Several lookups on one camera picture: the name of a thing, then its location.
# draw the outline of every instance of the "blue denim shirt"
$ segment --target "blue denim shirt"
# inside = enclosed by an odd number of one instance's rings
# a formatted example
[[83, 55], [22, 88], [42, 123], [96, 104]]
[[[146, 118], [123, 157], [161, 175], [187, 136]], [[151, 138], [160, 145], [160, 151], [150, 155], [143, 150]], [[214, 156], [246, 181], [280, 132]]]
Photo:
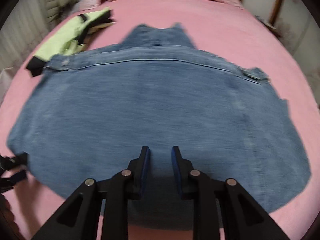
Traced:
[[145, 195], [129, 221], [190, 229], [171, 148], [214, 179], [235, 178], [268, 211], [305, 187], [310, 169], [285, 100], [258, 68], [195, 49], [179, 24], [136, 27], [120, 44], [55, 55], [9, 138], [36, 178], [68, 197], [86, 178], [107, 179], [151, 149]]

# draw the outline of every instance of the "metal screw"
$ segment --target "metal screw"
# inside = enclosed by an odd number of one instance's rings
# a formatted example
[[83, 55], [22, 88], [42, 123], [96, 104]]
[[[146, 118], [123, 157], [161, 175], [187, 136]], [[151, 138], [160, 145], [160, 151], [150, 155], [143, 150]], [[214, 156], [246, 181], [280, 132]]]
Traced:
[[237, 185], [237, 181], [235, 179], [227, 179], [227, 184], [230, 186]]
[[86, 179], [84, 183], [87, 186], [92, 186], [94, 184], [94, 179]]
[[200, 175], [200, 171], [198, 171], [198, 170], [192, 170], [192, 171], [190, 171], [190, 175], [191, 175], [191, 176], [199, 176], [199, 175]]
[[131, 171], [130, 170], [123, 170], [121, 171], [121, 174], [125, 177], [130, 176], [131, 175]]

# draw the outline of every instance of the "pink bed sheet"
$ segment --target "pink bed sheet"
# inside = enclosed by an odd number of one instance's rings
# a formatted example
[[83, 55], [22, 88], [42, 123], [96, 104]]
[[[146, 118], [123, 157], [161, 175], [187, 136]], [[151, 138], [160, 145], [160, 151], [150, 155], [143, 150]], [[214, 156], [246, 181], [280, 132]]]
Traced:
[[[312, 171], [305, 190], [271, 216], [291, 240], [301, 239], [320, 210], [320, 116], [304, 75], [286, 49], [249, 12], [226, 4], [207, 0], [117, 0], [101, 7], [105, 6], [114, 10], [117, 22], [104, 30], [90, 49], [120, 42], [141, 23], [168, 28], [175, 22], [181, 22], [199, 49], [217, 54], [244, 68], [258, 66], [270, 76], [279, 96], [289, 101], [290, 116], [302, 138]], [[2, 155], [12, 155], [6, 147], [8, 133], [41, 78], [31, 78], [25, 70], [30, 58], [16, 74], [0, 108]], [[5, 196], [26, 239], [30, 239], [63, 202], [61, 197], [31, 175], [28, 181], [20, 183]], [[192, 232], [130, 226], [129, 238], [187, 240], [192, 239]]]

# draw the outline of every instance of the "denim shirt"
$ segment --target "denim shirt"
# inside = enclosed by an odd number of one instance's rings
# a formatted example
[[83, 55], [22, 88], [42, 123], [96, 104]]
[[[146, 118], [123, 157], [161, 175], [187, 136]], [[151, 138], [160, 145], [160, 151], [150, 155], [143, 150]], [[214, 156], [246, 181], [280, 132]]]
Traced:
[[31, 172], [63, 197], [86, 178], [111, 178], [148, 145], [146, 191], [128, 215], [156, 228], [192, 227], [193, 205], [179, 199], [173, 177], [174, 145], [211, 178], [238, 180], [267, 212], [310, 177], [287, 103], [267, 75], [197, 50], [179, 24], [139, 25], [120, 44], [55, 55], [7, 144], [28, 152]]

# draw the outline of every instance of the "black strap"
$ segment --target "black strap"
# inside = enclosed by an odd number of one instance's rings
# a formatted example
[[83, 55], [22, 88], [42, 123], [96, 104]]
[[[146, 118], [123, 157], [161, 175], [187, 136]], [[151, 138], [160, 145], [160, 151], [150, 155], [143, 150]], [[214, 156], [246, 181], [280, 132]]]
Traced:
[[27, 177], [27, 173], [26, 170], [22, 170], [17, 172], [16, 174], [12, 175], [10, 177], [10, 182], [12, 183], [12, 185], [16, 185], [19, 181], [22, 181], [23, 179], [25, 179]]
[[18, 154], [15, 157], [2, 157], [0, 155], [0, 176], [5, 171], [10, 171], [18, 166], [21, 165], [28, 165], [28, 154], [27, 153], [22, 153]]
[[42, 74], [42, 69], [46, 63], [47, 62], [34, 56], [26, 66], [26, 69], [30, 70], [33, 77], [36, 77]]
[[103, 24], [103, 23], [111, 23], [113, 20], [110, 19], [111, 17], [111, 11], [109, 10], [99, 16], [97, 19], [93, 20], [90, 22], [84, 29], [83, 31], [76, 37], [76, 40], [78, 41], [78, 44], [84, 44], [84, 38], [87, 36], [88, 31], [90, 28], [95, 27], [97, 25]]
[[83, 22], [85, 22], [88, 19], [85, 14], [79, 14], [78, 16], [83, 20]]

